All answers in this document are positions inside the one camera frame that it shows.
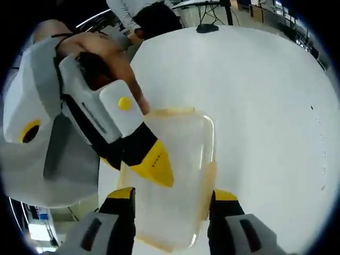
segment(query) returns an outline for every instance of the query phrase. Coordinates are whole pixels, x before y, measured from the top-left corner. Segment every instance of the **table surface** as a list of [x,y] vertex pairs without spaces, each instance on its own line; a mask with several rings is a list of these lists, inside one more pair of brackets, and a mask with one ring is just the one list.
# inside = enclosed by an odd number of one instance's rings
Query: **table surface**
[[196,5],[196,4],[203,4],[203,3],[207,3],[209,4],[219,4],[219,0],[188,0],[188,1],[184,1],[178,4],[175,4],[174,6],[172,6],[172,9],[177,9],[177,8],[181,8],[181,7],[187,7],[190,5]]
[[[339,100],[315,59],[270,33],[186,28],[145,41],[132,63],[153,108],[194,106],[215,123],[216,188],[302,252],[322,230],[339,184]],[[118,173],[102,164],[99,201]],[[194,247],[209,254],[207,224]],[[134,254],[163,254],[136,241]]]

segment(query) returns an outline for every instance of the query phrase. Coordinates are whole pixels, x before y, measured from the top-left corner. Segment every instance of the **clear plastic box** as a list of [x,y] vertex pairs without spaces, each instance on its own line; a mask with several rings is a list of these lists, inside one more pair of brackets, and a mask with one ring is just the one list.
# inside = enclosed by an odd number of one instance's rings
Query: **clear plastic box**
[[118,187],[135,187],[137,239],[167,252],[185,249],[209,212],[216,178],[214,124],[194,108],[156,110],[144,121],[167,149],[174,185],[151,183],[122,163]]

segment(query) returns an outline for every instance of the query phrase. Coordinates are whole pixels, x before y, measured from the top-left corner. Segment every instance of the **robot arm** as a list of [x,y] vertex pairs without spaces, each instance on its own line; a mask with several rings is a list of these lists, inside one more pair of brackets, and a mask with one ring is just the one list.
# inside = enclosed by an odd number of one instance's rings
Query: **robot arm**
[[128,85],[117,80],[91,90],[85,79],[91,70],[84,70],[81,62],[88,53],[69,55],[59,63],[58,42],[46,38],[24,52],[4,97],[5,140],[30,142],[62,113],[114,168],[120,169],[123,161],[142,177],[172,186],[166,149],[143,122]]
[[[99,212],[91,212],[75,225],[56,254],[132,254],[134,196],[131,187],[109,194]],[[214,191],[209,219],[211,255],[286,255],[277,245],[276,234],[255,215],[244,214],[231,193]]]

